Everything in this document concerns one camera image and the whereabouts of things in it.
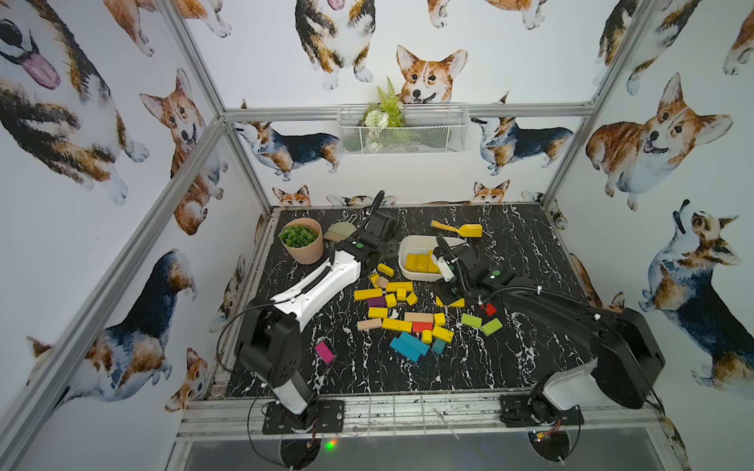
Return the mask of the magenta block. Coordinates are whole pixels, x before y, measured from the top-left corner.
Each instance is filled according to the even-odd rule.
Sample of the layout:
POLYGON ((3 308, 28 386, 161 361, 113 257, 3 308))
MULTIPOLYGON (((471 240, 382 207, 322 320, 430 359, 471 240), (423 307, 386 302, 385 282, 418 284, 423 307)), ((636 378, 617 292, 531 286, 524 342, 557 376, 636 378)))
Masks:
POLYGON ((325 364, 331 364, 335 360, 335 354, 329 349, 324 341, 318 343, 314 347, 314 350, 325 364))

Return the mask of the natural wood block upper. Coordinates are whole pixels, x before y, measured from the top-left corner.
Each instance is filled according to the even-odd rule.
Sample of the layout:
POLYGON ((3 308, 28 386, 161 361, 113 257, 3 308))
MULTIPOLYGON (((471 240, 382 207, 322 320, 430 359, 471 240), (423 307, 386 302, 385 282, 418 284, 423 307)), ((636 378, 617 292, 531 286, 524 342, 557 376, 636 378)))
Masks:
POLYGON ((406 312, 404 314, 404 320, 412 323, 433 324, 434 315, 432 313, 406 312))

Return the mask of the teal long block rear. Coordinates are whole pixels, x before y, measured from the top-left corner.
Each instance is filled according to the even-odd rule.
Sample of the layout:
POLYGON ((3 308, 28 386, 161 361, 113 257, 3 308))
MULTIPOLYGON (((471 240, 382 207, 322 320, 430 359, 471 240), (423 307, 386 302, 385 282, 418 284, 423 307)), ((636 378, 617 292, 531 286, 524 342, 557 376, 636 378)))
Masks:
POLYGON ((409 334, 407 332, 402 332, 400 335, 400 340, 417 351, 420 355, 426 355, 429 351, 428 345, 424 343, 423 341, 420 341, 417 337, 414 337, 414 335, 409 334))

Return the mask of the teal long block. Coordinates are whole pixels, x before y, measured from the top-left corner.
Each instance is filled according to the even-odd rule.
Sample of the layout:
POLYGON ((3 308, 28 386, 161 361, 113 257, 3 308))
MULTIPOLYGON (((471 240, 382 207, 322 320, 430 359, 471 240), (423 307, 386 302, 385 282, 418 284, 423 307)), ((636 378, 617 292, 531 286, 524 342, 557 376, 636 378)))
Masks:
POLYGON ((400 338, 394 338, 390 342, 390 348, 393 351, 396 351, 399 355, 402 355, 402 357, 408 359, 409 361, 412 361, 413 363, 418 363, 418 360, 421 357, 421 353, 402 341, 400 338))
POLYGON ((423 341, 420 341, 417 337, 414 337, 414 335, 409 334, 407 332, 402 332, 400 335, 400 340, 417 351, 420 355, 426 355, 429 351, 428 345, 424 343, 423 341))

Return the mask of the green block left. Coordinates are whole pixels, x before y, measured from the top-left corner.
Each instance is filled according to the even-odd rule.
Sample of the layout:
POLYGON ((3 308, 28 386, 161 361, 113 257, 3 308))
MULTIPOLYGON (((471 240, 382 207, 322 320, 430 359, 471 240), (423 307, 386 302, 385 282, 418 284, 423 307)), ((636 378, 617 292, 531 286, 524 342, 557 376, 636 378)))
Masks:
POLYGON ((461 323, 467 327, 480 329, 482 326, 482 319, 473 315, 463 314, 463 316, 461 316, 461 323))

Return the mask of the small teal block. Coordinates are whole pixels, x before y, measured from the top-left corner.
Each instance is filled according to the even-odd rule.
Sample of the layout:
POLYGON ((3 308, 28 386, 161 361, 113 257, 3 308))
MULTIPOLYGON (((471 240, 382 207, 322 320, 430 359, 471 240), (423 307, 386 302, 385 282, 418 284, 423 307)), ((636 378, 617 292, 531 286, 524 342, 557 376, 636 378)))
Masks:
POLYGON ((435 352, 437 355, 442 355, 447 343, 445 341, 442 341, 440 339, 436 339, 434 343, 432 343, 432 351, 435 352))

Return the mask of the teal long block front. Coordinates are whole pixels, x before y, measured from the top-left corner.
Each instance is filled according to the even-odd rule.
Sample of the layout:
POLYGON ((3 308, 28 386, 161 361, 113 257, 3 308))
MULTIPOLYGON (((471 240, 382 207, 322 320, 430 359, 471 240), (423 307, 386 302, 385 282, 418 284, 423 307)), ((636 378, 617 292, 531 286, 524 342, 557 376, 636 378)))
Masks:
POLYGON ((412 361, 413 363, 418 363, 418 360, 421 357, 421 353, 402 341, 400 338, 394 338, 390 342, 390 348, 393 351, 396 351, 399 355, 402 355, 402 357, 408 359, 409 361, 412 361))

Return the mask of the green block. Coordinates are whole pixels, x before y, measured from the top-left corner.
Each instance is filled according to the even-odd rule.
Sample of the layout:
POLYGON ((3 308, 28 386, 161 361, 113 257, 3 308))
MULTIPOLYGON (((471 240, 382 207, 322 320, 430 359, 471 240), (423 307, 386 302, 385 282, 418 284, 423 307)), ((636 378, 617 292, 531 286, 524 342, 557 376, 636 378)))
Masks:
POLYGON ((461 316, 461 323, 467 327, 480 329, 482 326, 482 319, 473 315, 463 314, 463 316, 461 316))
POLYGON ((495 334, 496 332, 500 331, 500 329, 502 329, 502 327, 503 327, 502 322, 499 319, 495 318, 495 319, 487 322, 486 324, 484 324, 481 327, 481 331, 483 331, 483 334, 486 337, 489 337, 489 336, 492 336, 493 334, 495 334))

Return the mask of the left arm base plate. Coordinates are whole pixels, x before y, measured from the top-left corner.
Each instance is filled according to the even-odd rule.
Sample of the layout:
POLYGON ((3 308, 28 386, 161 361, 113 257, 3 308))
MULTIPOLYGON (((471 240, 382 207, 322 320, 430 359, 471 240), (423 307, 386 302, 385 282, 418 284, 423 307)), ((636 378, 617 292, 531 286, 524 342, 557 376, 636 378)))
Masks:
POLYGON ((304 412, 295 414, 280 403, 268 402, 264 412, 262 433, 341 433, 344 429, 345 409, 346 403, 343 400, 316 400, 304 412))

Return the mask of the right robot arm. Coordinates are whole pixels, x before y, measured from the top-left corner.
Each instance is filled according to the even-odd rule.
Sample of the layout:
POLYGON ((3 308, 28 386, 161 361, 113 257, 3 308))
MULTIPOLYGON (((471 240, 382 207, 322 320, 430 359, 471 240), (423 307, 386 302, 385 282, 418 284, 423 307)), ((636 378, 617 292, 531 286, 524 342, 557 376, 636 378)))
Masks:
POLYGON ((640 409, 654 398, 666 361, 644 316, 598 308, 548 290, 501 266, 489 266, 467 243, 437 237, 433 258, 442 279, 439 298, 464 299, 520 313, 567 335, 590 356, 583 365, 552 373, 529 396, 533 414, 552 421, 558 412, 591 403, 640 409))

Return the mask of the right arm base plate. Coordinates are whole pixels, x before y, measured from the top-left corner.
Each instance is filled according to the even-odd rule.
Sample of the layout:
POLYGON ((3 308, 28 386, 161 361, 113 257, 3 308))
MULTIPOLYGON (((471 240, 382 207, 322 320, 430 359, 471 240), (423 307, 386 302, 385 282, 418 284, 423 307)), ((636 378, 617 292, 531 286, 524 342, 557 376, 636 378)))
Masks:
POLYGON ((507 427, 552 427, 560 423, 565 426, 577 426, 584 423, 577 407, 559 410, 545 398, 529 394, 503 394, 499 398, 501 406, 500 420, 507 427))

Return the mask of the purple block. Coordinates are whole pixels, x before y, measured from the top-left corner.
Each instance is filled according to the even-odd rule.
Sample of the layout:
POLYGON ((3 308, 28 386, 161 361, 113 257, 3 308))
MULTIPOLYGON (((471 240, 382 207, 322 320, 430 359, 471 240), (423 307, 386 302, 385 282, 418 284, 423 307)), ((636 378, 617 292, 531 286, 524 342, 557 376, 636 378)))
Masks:
POLYGON ((386 308, 387 302, 385 296, 380 296, 380 298, 369 298, 367 300, 367 305, 370 308, 376 307, 376 308, 386 308))

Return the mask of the red block in pile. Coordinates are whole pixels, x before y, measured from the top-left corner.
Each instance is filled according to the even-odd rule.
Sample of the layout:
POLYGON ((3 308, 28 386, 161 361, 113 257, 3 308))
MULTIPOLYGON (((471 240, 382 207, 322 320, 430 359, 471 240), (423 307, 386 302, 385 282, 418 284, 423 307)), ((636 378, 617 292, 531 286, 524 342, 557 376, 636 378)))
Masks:
POLYGON ((432 323, 414 322, 412 324, 412 333, 420 334, 424 331, 432 331, 434 325, 432 323))

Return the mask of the yellow long block bottom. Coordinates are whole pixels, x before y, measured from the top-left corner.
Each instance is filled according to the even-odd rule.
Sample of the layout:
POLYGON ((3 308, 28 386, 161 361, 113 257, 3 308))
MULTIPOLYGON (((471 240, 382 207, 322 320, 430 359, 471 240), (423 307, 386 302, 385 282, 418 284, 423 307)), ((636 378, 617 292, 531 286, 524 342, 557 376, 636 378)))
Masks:
POLYGON ((382 320, 382 328, 384 330, 390 330, 395 332, 404 332, 404 333, 412 333, 412 330, 414 327, 412 327, 412 322, 408 321, 401 321, 398 319, 390 319, 386 318, 382 320))

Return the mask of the natural wood block lower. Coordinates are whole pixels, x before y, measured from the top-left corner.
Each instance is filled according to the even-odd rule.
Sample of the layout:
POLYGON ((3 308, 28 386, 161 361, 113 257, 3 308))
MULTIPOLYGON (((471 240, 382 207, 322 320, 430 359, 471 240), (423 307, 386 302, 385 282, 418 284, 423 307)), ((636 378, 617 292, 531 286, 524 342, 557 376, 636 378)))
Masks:
POLYGON ((363 331, 369 331, 374 329, 381 329, 383 325, 383 320, 381 318, 372 318, 367 320, 362 320, 357 322, 357 331, 363 332, 363 331))

